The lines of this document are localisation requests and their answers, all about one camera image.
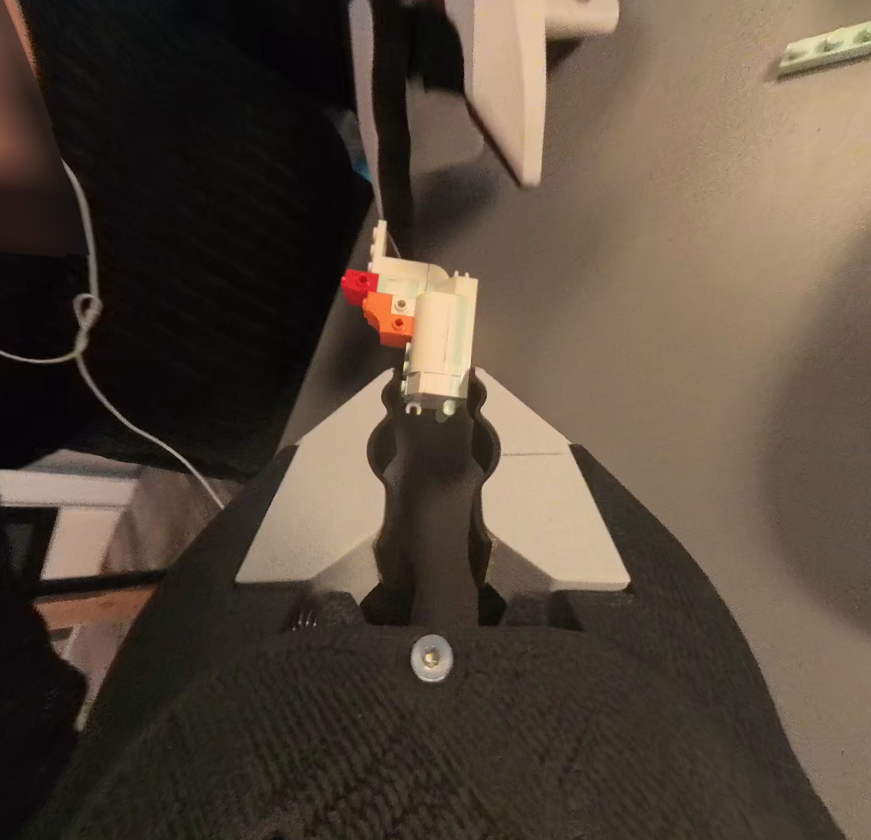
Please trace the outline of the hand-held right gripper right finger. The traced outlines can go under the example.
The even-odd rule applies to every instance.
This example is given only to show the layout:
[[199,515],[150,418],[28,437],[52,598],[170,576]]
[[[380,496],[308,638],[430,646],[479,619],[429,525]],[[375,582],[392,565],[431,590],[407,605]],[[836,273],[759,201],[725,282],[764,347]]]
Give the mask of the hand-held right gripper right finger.
[[486,371],[470,373],[472,452],[483,470],[470,530],[477,622],[563,593],[618,595],[631,577],[572,443]]

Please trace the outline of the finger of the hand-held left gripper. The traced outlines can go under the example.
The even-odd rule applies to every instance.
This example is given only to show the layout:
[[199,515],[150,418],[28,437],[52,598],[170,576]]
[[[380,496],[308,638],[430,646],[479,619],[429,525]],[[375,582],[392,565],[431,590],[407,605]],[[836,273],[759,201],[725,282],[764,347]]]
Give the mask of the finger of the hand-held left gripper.
[[415,236],[408,125],[410,11],[402,0],[350,0],[355,108],[374,197],[398,244]]
[[464,95],[518,184],[541,181],[545,0],[444,0],[463,51]]

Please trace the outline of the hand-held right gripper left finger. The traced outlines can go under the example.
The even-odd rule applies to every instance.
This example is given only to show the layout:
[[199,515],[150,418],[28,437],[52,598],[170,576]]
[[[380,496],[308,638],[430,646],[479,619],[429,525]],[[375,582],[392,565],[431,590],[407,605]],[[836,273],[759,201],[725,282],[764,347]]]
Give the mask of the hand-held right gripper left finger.
[[386,370],[300,438],[235,576],[311,595],[376,595],[383,617],[411,597],[410,564],[392,542],[388,477],[398,454],[396,371]]

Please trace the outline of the light green lego plate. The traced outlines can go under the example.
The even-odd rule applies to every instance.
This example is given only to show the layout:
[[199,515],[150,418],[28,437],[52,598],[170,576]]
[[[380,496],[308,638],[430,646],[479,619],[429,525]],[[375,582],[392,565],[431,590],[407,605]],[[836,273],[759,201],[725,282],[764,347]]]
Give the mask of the light green lego plate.
[[838,28],[788,44],[778,63],[777,78],[854,62],[869,56],[870,22]]

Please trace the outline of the white lego model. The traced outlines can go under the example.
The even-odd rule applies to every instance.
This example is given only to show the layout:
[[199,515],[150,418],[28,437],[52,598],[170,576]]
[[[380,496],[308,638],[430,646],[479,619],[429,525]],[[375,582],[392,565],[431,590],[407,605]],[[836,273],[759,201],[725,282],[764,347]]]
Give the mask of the white lego model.
[[383,346],[403,351],[400,396],[408,413],[451,419],[469,392],[478,280],[438,265],[392,257],[387,222],[373,228],[369,261],[349,269],[345,300],[362,310]]

